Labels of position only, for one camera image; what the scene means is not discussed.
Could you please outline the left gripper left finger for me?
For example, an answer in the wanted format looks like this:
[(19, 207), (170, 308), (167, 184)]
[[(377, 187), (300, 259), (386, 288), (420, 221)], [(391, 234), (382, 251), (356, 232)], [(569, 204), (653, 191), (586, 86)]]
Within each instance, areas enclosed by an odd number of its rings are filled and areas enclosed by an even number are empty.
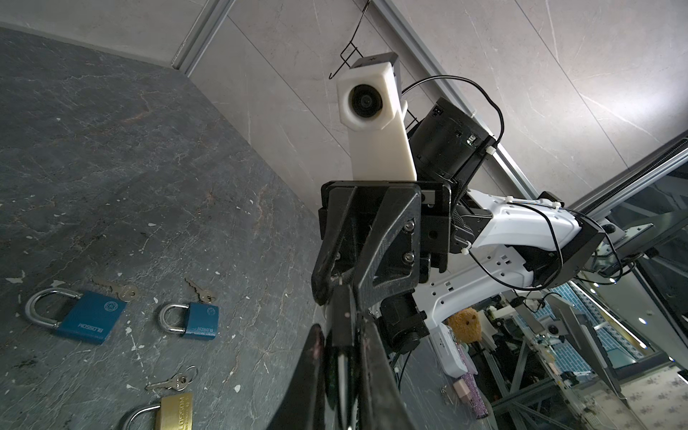
[(284, 398), (267, 428), (316, 430), (325, 428), (325, 340), (314, 324), (306, 338)]

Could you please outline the small silver key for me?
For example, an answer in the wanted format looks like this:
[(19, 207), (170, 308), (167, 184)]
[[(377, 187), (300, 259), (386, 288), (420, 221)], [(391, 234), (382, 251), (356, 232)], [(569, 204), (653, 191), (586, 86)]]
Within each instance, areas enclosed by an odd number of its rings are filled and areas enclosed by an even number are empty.
[(216, 297), (213, 295), (211, 290), (199, 286), (188, 277), (185, 277), (185, 281), (195, 291), (195, 294), (198, 296), (198, 299), (201, 303), (209, 305), (216, 300)]
[(195, 380), (197, 376), (198, 368), (194, 365), (190, 365), (186, 369), (175, 373), (172, 377), (165, 381), (147, 384), (145, 386), (145, 390), (149, 392), (157, 390), (172, 390), (176, 392), (182, 392), (186, 390), (188, 385), (190, 385), (190, 383)]
[(140, 294), (138, 288), (134, 285), (118, 284), (98, 277), (93, 277), (91, 280), (99, 286), (109, 288), (119, 300), (127, 303), (137, 299)]

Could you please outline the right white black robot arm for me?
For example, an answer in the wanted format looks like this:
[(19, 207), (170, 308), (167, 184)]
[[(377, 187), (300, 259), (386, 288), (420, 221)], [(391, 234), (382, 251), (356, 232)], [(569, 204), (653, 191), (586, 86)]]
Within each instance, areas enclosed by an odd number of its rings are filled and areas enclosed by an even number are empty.
[(375, 174), (403, 169), (390, 181), (359, 175), (322, 187), (312, 290), (330, 309), (324, 347), (333, 356), (352, 355), (372, 306), (401, 307), (383, 328), (396, 351), (492, 296), (494, 286), (530, 292), (569, 281), (605, 237), (549, 195), (511, 200), (469, 190), (496, 139), (449, 100), (406, 131), (400, 99), (365, 87), (343, 95), (340, 118)]

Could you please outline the light blue padlock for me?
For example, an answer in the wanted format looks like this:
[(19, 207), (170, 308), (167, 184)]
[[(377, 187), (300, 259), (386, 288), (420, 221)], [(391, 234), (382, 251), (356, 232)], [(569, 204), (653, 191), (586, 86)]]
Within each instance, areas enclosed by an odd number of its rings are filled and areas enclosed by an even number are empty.
[[(36, 309), (41, 299), (53, 295), (75, 301), (62, 321), (44, 317)], [(125, 301), (93, 291), (46, 288), (29, 298), (24, 313), (32, 324), (50, 329), (57, 336), (102, 345), (109, 338), (126, 306)]]

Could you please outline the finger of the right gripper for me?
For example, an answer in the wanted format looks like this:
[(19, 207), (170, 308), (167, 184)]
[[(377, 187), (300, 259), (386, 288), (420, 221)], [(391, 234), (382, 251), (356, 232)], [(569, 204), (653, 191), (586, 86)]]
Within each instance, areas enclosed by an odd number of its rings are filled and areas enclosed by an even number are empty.
[(355, 261), (336, 272), (337, 259), (342, 245), (349, 245), (351, 233), (351, 208), (357, 189), (355, 186), (332, 185), (327, 189), (326, 202), (320, 209), (322, 245), (313, 269), (311, 286), (315, 303), (324, 306), (338, 285), (350, 285), (353, 281)]
[(410, 292), (419, 283), (420, 215), (417, 185), (386, 189), (353, 272), (359, 308)]

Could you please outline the teal blue padlock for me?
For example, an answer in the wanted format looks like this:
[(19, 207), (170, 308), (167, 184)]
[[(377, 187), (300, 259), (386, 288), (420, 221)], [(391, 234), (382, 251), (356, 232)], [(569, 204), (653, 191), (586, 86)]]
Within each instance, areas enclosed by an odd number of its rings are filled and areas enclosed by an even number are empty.
[[(175, 309), (186, 311), (183, 327), (170, 324), (168, 313)], [(166, 333), (181, 335), (195, 340), (214, 340), (220, 326), (220, 308), (204, 303), (167, 304), (161, 308), (158, 316), (159, 325)]]

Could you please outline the brass padlock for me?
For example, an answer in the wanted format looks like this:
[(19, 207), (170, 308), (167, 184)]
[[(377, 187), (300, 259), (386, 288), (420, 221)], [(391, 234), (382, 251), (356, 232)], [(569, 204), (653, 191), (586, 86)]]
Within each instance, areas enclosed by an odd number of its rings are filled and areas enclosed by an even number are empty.
[(129, 429), (141, 415), (156, 412), (156, 429), (191, 430), (193, 428), (194, 399), (191, 392), (162, 398), (159, 403), (144, 406), (131, 412), (120, 426)]

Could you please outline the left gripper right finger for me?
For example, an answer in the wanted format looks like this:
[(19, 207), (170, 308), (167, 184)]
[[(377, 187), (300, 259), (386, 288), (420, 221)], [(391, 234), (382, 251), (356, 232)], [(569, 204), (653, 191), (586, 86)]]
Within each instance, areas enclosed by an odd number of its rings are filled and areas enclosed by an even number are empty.
[(364, 316), (360, 322), (360, 428), (414, 429), (373, 318)]

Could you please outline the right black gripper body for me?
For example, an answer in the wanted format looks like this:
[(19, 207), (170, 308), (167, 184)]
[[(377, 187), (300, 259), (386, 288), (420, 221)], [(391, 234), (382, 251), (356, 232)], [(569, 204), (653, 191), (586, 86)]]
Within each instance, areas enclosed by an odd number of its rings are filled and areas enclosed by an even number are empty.
[[(346, 261), (354, 260), (356, 265), (383, 195), (389, 186), (395, 184), (415, 184), (421, 191), (419, 283), (417, 285), (428, 280), (431, 268), (446, 270), (452, 223), (452, 196), (448, 186), (430, 181), (331, 181), (321, 188), (322, 206), (320, 209), (324, 207), (327, 189), (332, 185), (354, 186), (357, 189), (351, 208), (349, 236), (352, 241), (349, 245), (341, 246), (340, 253), (336, 256), (336, 272), (347, 265)], [(371, 308), (359, 308), (367, 311), (379, 307), (380, 314), (374, 321), (380, 331), (383, 345), (389, 352), (411, 351), (419, 345), (421, 339), (429, 334), (425, 323), (427, 313), (421, 310), (412, 297), (415, 288), (410, 292), (388, 297)]]

